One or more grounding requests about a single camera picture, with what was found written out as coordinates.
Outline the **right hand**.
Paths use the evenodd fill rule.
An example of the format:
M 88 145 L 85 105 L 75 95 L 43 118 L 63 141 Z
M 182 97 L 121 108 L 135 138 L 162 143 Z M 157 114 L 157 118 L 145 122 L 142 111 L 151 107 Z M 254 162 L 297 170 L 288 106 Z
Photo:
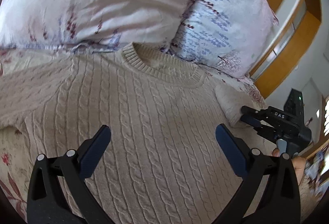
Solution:
M 280 158 L 280 151 L 278 148 L 273 149 L 272 156 L 276 158 Z M 294 158 L 291 159 L 291 161 L 295 171 L 295 176 L 297 178 L 298 185 L 300 185 L 306 167 L 306 159 L 300 156 L 295 156 Z

